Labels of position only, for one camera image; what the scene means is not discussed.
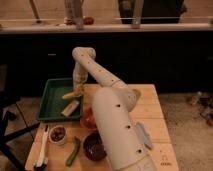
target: black chair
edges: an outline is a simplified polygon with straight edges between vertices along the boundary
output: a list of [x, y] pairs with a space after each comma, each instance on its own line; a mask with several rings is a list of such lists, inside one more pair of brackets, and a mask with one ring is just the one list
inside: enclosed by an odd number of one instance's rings
[[[18, 96], [17, 92], [9, 90], [0, 91], [0, 150], [15, 165], [18, 170], [25, 170], [24, 166], [10, 151], [10, 147], [7, 145], [7, 142], [26, 133], [30, 133], [33, 138], [33, 135], [30, 131], [35, 128], [38, 128], [39, 123], [34, 124], [32, 126], [28, 126], [21, 109], [17, 104], [19, 100], [20, 96]], [[13, 104], [17, 107], [17, 110], [19, 111], [22, 119], [24, 120], [26, 128], [5, 135], [5, 131], [8, 126], [8, 121], [16, 119], [16, 115], [10, 111], [6, 111], [4, 114], [4, 108]]]
[[[184, 0], [144, 0], [141, 23], [178, 23]], [[123, 24], [131, 24], [135, 0], [118, 0]]]

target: green tray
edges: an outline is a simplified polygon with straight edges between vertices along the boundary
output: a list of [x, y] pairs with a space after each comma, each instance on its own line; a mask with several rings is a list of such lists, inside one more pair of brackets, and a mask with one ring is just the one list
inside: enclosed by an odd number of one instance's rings
[[70, 116], [61, 115], [63, 109], [71, 102], [70, 99], [63, 100], [62, 96], [72, 91], [72, 79], [70, 78], [47, 80], [37, 120], [44, 122], [79, 120], [83, 109], [83, 96], [75, 98], [80, 104]]

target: wooden tabletop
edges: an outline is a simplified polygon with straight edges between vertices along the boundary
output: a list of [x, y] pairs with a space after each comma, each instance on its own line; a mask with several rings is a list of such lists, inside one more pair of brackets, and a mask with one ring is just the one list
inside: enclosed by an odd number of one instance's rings
[[[151, 151], [149, 150], [149, 153], [157, 169], [159, 171], [179, 170], [154, 85], [130, 84], [129, 86], [141, 91], [141, 97], [136, 107], [130, 113], [130, 116], [134, 122], [139, 121], [143, 123], [146, 131], [150, 134], [154, 149]], [[85, 85], [84, 106], [90, 104], [91, 98], [98, 88], [99, 85], [97, 84]], [[48, 164], [46, 170], [111, 171], [107, 158], [100, 162], [93, 162], [84, 155], [82, 144], [84, 139], [91, 134], [91, 132], [81, 128], [79, 122], [50, 123], [49, 125], [51, 128], [57, 124], [63, 124], [65, 126], [68, 139], [67, 143], [62, 146], [54, 145], [49, 141], [47, 142], [46, 156], [48, 157]], [[45, 124], [41, 123], [25, 165], [26, 170], [33, 170], [33, 166], [38, 159], [44, 128]], [[72, 166], [66, 167], [65, 161], [74, 148], [74, 136], [80, 138], [82, 142], [81, 148]]]

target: cucumber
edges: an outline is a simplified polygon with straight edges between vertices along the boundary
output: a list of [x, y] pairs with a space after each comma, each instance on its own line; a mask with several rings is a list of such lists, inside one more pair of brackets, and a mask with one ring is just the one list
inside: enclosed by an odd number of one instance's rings
[[74, 137], [74, 143], [75, 143], [75, 147], [74, 147], [72, 153], [69, 155], [69, 157], [66, 160], [66, 166], [72, 165], [73, 161], [75, 160], [75, 158], [79, 152], [80, 145], [81, 145], [80, 139], [77, 137]]

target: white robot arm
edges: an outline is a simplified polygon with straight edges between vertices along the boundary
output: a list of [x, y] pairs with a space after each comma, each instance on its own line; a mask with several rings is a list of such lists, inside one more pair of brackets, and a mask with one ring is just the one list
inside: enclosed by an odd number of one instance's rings
[[77, 47], [72, 53], [76, 65], [74, 86], [87, 80], [88, 72], [102, 86], [93, 97], [92, 110], [112, 170], [155, 171], [129, 112], [136, 95], [122, 80], [97, 64], [93, 48]]

